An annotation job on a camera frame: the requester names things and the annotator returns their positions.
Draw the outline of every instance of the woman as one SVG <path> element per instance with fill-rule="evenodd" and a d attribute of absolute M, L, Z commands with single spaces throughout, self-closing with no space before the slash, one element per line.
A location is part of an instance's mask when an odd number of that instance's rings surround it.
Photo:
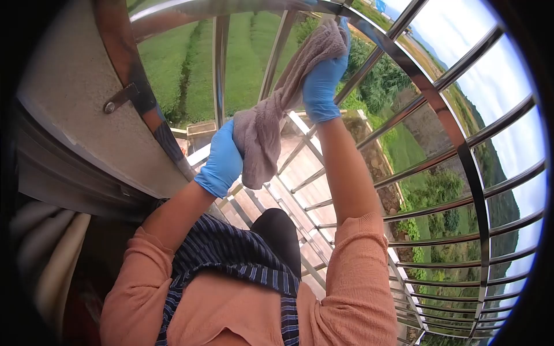
<path fill-rule="evenodd" d="M 282 210 L 266 210 L 251 231 L 203 214 L 242 171 L 230 121 L 213 137 L 200 174 L 129 241 L 102 311 L 104 346 L 396 343 L 381 207 L 333 103 L 347 62 L 347 55 L 320 62 L 302 88 L 339 225 L 327 296 L 318 301 L 300 281 L 296 229 Z"/>

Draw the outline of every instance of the cleaning cloth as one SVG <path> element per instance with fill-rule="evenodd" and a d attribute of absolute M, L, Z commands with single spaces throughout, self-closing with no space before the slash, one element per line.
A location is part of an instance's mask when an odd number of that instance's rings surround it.
<path fill-rule="evenodd" d="M 345 29 L 332 19 L 324 19 L 290 59 L 271 95 L 251 109 L 235 113 L 233 141 L 244 158 L 244 186 L 261 189 L 277 173 L 281 154 L 279 121 L 302 103 L 306 74 L 320 61 L 339 58 L 347 52 Z"/>

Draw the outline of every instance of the black pants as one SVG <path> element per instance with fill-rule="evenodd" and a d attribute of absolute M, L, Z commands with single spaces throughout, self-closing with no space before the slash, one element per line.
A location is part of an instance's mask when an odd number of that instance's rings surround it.
<path fill-rule="evenodd" d="M 296 226 L 282 209 L 267 209 L 254 222 L 250 230 L 259 234 L 277 258 L 288 265 L 293 274 L 300 278 L 300 246 Z"/>

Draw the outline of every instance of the blue striped apron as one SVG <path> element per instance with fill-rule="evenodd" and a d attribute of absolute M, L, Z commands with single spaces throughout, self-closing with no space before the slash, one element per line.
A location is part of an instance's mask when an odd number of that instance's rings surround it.
<path fill-rule="evenodd" d="M 199 270 L 211 268 L 272 288 L 281 294 L 281 335 L 285 346 L 298 345 L 296 293 L 299 279 L 256 233 L 237 229 L 204 214 L 192 226 L 173 259 L 173 282 L 163 307 L 156 345 L 167 345 L 167 328 L 183 290 Z"/>

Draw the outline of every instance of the blue rubber glove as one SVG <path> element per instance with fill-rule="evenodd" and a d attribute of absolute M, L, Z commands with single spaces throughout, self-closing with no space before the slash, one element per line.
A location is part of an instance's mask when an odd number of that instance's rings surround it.
<path fill-rule="evenodd" d="M 225 198 L 243 169 L 243 160 L 233 142 L 233 120 L 223 125 L 212 137 L 208 162 L 194 181 L 212 195 Z"/>
<path fill-rule="evenodd" d="M 311 122 L 318 123 L 341 116 L 338 107 L 333 102 L 338 81 L 348 67 L 350 53 L 350 30 L 346 17 L 341 17 L 340 26 L 346 29 L 348 36 L 347 54 L 340 58 L 328 59 L 315 65 L 304 79 L 302 94 L 306 113 Z"/>

